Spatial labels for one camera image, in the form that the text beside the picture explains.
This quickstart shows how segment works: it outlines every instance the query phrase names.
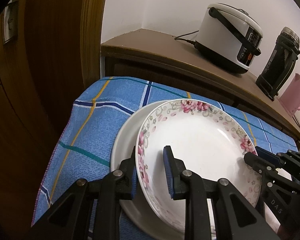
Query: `plate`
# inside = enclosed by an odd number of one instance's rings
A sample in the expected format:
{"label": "plate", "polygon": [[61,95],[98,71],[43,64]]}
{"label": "plate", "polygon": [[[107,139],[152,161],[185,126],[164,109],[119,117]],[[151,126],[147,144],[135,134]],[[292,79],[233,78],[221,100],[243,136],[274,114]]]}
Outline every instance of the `plate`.
{"label": "plate", "polygon": [[[131,157],[133,147],[136,145],[136,138],[140,127],[147,115],[165,101],[159,101],[136,111],[121,127],[112,148],[110,170],[119,168],[122,160]],[[162,222],[152,211],[143,192],[138,184],[137,193],[133,201],[121,200],[120,205],[127,216],[141,230],[158,240],[183,240],[184,235]]]}
{"label": "plate", "polygon": [[163,103],[146,117],[136,145],[146,200],[160,219],[180,232],[185,230],[185,201],[170,198],[162,158],[166,145],[187,169],[214,181],[227,178],[252,206],[258,201],[261,176],[243,160],[248,151],[257,154],[254,145],[229,114],[213,105],[191,99]]}

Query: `blue towel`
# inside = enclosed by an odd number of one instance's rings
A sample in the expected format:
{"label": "blue towel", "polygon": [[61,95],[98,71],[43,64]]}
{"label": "blue towel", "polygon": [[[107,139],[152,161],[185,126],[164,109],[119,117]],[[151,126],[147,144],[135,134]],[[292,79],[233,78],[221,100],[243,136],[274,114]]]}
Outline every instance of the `blue towel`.
{"label": "blue towel", "polygon": [[[101,179],[110,172],[112,145],[124,122],[141,107],[167,99],[193,98],[215,105],[244,128],[255,146],[272,153],[298,151],[294,140],[266,122],[234,107],[180,89],[131,77],[106,77],[74,102],[70,120],[50,158],[38,191],[34,224],[73,182]],[[120,239],[153,239],[122,213]]]}

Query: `pink plastic pitcher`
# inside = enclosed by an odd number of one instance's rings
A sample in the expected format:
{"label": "pink plastic pitcher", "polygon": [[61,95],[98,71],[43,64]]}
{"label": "pink plastic pitcher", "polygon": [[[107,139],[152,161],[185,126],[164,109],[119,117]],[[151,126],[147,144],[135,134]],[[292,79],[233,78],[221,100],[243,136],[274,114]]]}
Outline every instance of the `pink plastic pitcher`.
{"label": "pink plastic pitcher", "polygon": [[293,116],[297,110],[300,110],[300,75],[298,73],[296,73],[285,92],[283,92],[279,101],[290,116]]}

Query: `floral plate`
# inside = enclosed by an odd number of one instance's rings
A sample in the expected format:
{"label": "floral plate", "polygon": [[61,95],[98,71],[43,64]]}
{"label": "floral plate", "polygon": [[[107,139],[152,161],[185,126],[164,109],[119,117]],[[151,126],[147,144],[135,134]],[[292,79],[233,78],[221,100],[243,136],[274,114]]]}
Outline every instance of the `floral plate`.
{"label": "floral plate", "polygon": [[[168,225],[185,230],[185,201],[168,192],[163,147],[201,177],[227,178],[255,206],[260,174],[245,164],[247,152],[256,153],[243,128],[223,110],[206,102],[177,99],[155,108],[143,122],[136,142],[136,167],[142,191],[156,215]],[[214,226],[212,207],[210,223]]]}

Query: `thermos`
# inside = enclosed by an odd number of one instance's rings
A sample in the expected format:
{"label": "thermos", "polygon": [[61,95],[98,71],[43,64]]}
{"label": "thermos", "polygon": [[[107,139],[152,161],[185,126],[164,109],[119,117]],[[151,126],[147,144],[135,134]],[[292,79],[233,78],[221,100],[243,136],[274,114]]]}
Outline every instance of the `thermos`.
{"label": "thermos", "polygon": [[299,46],[300,39],[296,33],[284,27],[275,42],[268,63],[256,80],[258,87],[272,101],[293,71],[300,54]]}

